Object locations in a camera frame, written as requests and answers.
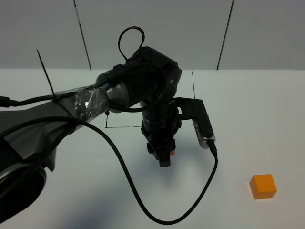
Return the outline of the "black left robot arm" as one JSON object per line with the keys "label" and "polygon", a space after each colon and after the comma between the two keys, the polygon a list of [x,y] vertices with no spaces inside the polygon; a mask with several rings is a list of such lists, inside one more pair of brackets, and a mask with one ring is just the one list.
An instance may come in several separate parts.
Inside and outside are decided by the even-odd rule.
{"label": "black left robot arm", "polygon": [[150,48],[100,74],[95,84],[25,101],[0,99],[2,107],[38,106],[0,114],[0,219],[29,207],[42,192],[46,169],[55,167],[58,144],[108,111],[142,113],[141,131],[160,166],[170,165],[174,135],[181,126],[174,95],[182,71]]}

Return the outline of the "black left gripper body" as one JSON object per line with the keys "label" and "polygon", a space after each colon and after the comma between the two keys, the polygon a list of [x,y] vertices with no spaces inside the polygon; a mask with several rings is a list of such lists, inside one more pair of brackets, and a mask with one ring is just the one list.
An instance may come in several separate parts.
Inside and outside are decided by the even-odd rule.
{"label": "black left gripper body", "polygon": [[175,150],[174,135],[181,128],[178,112],[161,115],[158,112],[142,113],[141,131],[152,155],[170,155]]}

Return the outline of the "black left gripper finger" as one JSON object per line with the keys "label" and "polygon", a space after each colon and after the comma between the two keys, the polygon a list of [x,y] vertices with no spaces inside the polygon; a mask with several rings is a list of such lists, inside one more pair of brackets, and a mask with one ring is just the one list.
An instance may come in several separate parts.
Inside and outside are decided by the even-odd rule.
{"label": "black left gripper finger", "polygon": [[171,165],[171,150],[169,149],[159,149],[157,150],[157,156],[159,160],[160,167],[169,167]]}

